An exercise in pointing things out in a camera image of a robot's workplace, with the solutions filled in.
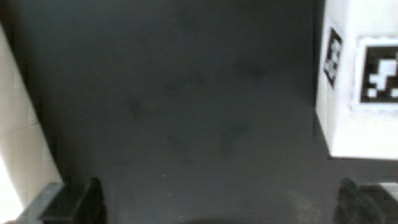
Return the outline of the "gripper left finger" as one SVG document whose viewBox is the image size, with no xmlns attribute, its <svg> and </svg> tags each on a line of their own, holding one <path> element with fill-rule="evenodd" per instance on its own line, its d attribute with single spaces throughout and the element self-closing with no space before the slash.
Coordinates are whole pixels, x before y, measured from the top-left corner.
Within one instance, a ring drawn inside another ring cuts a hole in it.
<svg viewBox="0 0 398 224">
<path fill-rule="evenodd" d="M 49 183 L 35 196 L 14 224 L 104 224 L 104 196 L 99 178 L 74 189 Z"/>
</svg>

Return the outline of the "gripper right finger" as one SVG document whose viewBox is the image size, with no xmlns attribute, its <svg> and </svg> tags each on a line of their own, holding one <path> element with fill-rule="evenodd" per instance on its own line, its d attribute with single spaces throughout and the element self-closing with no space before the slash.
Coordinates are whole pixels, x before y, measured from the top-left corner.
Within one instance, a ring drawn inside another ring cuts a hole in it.
<svg viewBox="0 0 398 224">
<path fill-rule="evenodd" d="M 341 180 L 334 224 L 398 224 L 398 200 L 378 184 Z"/>
</svg>

